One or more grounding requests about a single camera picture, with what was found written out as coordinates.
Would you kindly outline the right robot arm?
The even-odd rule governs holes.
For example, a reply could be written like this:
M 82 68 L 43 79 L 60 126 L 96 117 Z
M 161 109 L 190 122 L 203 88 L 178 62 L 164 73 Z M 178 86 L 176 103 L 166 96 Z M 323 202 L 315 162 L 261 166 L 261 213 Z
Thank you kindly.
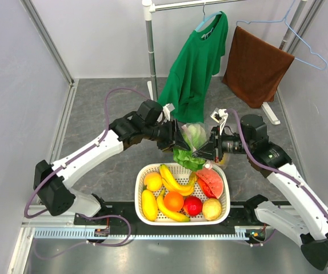
M 224 154 L 245 154 L 252 167 L 276 186 L 293 206 L 295 217 L 278 208 L 262 195 L 247 201 L 244 221 L 254 225 L 259 221 L 274 227 L 300 247 L 305 259 L 316 269 L 328 267 L 328 206 L 301 177 L 288 154 L 269 140 L 267 125 L 259 115 L 236 117 L 238 132 L 224 131 L 228 113 L 215 110 L 211 118 L 217 126 L 210 137 L 193 155 L 219 162 Z

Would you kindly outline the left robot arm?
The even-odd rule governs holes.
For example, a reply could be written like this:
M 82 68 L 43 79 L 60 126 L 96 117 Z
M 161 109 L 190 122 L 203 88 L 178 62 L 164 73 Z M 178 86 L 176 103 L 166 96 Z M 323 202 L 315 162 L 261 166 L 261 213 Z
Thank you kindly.
M 35 166 L 33 189 L 51 216 L 65 212 L 81 213 L 93 223 L 106 220 L 106 210 L 97 195 L 87 195 L 73 189 L 73 185 L 94 167 L 147 139 L 155 141 L 161 151 L 190 150 L 178 122 L 169 116 L 164 121 L 163 107 L 146 100 L 137 111 L 111 122 L 98 137 L 72 154 L 48 163 L 41 160 Z

